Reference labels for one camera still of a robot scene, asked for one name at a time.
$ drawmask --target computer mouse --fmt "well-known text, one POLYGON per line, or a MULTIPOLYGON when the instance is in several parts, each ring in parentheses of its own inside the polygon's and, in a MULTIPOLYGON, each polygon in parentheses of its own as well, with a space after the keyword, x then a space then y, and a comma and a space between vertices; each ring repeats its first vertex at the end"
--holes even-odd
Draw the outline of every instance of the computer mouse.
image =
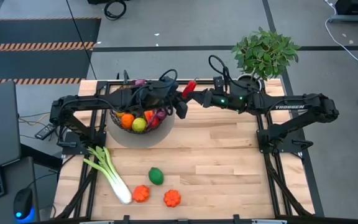
POLYGON ((16 193, 13 201, 13 215, 15 218, 25 219, 32 208, 32 191, 30 188, 24 188, 16 193))

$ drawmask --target blue light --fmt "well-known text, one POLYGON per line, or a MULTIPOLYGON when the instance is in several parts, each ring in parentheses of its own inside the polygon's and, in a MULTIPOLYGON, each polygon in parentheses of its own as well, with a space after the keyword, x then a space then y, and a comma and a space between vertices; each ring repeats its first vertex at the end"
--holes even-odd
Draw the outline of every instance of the blue light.
POLYGON ((34 207, 31 208, 30 213, 27 217, 23 218, 23 219, 17 219, 15 218, 16 223, 30 223, 30 222, 34 222, 35 221, 35 210, 34 207))

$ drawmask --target white cable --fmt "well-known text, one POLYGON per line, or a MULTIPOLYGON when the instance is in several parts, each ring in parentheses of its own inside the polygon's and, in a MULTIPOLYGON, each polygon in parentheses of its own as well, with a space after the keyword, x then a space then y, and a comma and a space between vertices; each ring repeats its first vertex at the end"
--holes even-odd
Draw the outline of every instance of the white cable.
MULTIPOLYGON (((328 4, 328 6, 330 6, 331 8, 334 9, 334 12, 335 12, 335 15, 336 15, 337 12, 336 12, 336 9, 335 9, 335 7, 333 6, 333 4, 330 3, 330 2, 328 2, 328 0, 324 0, 324 2, 326 2, 326 3, 328 4)), ((349 53, 354 59, 356 59, 356 60, 358 61, 358 58, 357 58, 356 56, 354 56, 345 46, 343 46, 341 43, 339 43, 338 41, 335 40, 335 38, 333 37, 333 35, 331 34, 331 32, 329 31, 328 26, 327 26, 327 22, 328 22, 329 19, 330 19, 330 18, 328 18, 328 19, 326 20, 326 29, 327 29, 327 31, 328 31, 328 34, 331 36, 331 38, 333 39, 333 41, 334 41, 335 43, 337 43, 339 46, 343 47, 343 49, 345 49, 345 51, 347 51, 347 53, 349 53)))

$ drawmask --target fruit basket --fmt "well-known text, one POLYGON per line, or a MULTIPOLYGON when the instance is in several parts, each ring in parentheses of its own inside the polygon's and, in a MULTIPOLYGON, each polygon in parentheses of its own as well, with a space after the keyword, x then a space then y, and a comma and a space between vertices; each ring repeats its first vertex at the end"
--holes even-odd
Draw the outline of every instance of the fruit basket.
MULTIPOLYGON (((131 88, 139 85, 139 80, 127 82, 119 88, 131 88)), ((110 110, 110 117, 115 125, 132 134, 145 134, 156 130, 167 117, 167 109, 145 111, 142 114, 118 113, 110 110)))

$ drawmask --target black mat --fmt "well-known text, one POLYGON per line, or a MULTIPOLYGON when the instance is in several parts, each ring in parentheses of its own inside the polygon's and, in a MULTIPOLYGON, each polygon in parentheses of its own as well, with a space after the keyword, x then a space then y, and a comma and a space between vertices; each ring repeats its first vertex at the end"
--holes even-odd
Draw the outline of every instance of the black mat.
MULTIPOLYGON (((101 19, 95 18, 76 19, 84 42, 96 43, 100 22, 101 19)), ((71 19, 0 19, 0 45, 59 42, 69 44, 80 41, 71 19)), ((88 56, 81 48, 13 51, 0 49, 0 83, 15 79, 18 84, 29 84, 30 82, 24 80, 43 78, 56 78, 61 81, 60 83, 67 83, 63 81, 86 78, 88 67, 88 56)))

